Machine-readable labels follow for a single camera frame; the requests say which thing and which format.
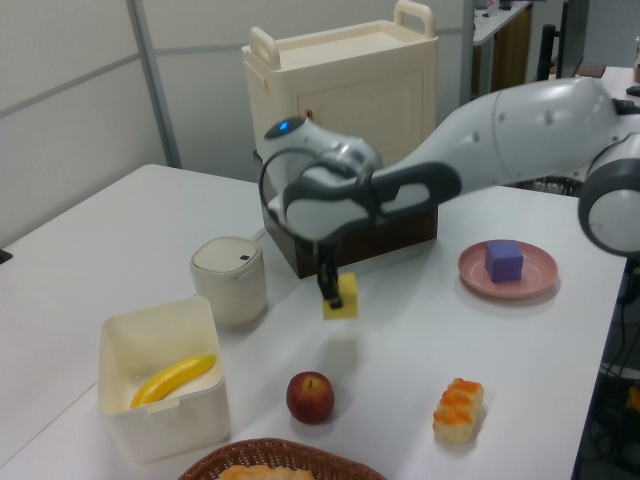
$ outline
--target toy banana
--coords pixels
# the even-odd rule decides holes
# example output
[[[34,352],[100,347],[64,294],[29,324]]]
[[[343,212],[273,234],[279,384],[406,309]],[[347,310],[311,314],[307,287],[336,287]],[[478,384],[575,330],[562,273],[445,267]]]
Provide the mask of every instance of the toy banana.
[[[157,402],[176,388],[207,372],[216,363],[215,355],[195,355],[157,373],[131,400],[131,408]]]

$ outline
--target brown box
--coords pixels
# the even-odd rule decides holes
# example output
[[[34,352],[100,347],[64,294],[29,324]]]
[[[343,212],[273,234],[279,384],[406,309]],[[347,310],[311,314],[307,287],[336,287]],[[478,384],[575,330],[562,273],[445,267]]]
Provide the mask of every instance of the brown box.
[[[262,166],[260,157],[255,151],[254,160],[260,167]],[[273,198],[274,192],[269,185],[265,185],[265,195],[267,201]],[[298,278],[315,275],[317,265],[309,248],[296,242],[271,218],[264,207],[262,208],[262,216],[267,232]],[[336,263],[341,267],[416,243],[426,242],[436,238],[437,232],[437,208],[427,213],[410,215],[383,225],[354,231],[343,237],[336,252]]]

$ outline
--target wall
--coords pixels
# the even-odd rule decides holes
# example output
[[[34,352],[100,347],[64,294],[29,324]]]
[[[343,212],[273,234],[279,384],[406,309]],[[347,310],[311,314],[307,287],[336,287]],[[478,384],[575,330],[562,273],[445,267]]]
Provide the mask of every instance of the wall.
[[[469,100],[473,5],[435,15],[442,121]],[[0,0],[0,248],[147,163],[255,180],[240,57],[393,18],[396,0]]]
[[[584,61],[631,67],[640,36],[640,1],[590,0]]]
[[[253,126],[240,55],[251,27],[259,26],[276,39],[287,38],[392,20],[395,3],[136,0],[174,161],[189,170],[256,179]],[[425,3],[434,11],[440,37],[438,119],[442,120],[468,100],[473,8],[465,0]],[[468,60],[464,60],[461,52],[467,50]]]
[[[0,248],[165,163],[127,2],[0,0]]]
[[[540,37],[546,23],[560,28],[564,0],[534,2],[531,51],[527,62],[527,79],[536,75]],[[640,1],[590,0],[584,62],[612,67],[631,67],[635,58],[634,39],[640,36]],[[558,41],[554,44],[554,56]]]

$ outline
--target bread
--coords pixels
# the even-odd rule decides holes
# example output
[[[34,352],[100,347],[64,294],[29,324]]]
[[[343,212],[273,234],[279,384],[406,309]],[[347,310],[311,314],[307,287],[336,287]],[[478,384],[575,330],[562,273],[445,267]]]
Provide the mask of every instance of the bread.
[[[442,394],[433,412],[433,432],[440,440],[460,445],[471,438],[482,410],[481,384],[456,378]]]
[[[267,465],[245,467],[234,465],[227,468],[219,480],[314,480],[308,470],[291,470],[286,467],[271,468]]]

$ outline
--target yellow cube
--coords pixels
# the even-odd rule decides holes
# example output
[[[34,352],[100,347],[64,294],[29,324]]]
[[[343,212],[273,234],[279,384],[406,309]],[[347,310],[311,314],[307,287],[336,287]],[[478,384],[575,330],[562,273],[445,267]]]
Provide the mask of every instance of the yellow cube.
[[[329,302],[322,302],[325,320],[358,317],[358,284],[355,273],[343,273],[338,277],[338,291],[342,298],[342,308],[332,309]]]

